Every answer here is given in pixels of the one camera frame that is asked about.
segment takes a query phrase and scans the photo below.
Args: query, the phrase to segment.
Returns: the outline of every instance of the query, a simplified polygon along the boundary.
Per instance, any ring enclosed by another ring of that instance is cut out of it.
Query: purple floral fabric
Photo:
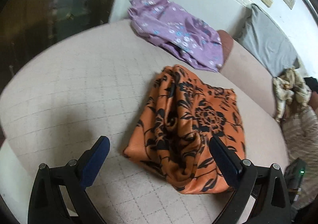
[[[223,64],[219,34],[169,0],[131,0],[128,13],[140,36],[195,69],[218,72]]]

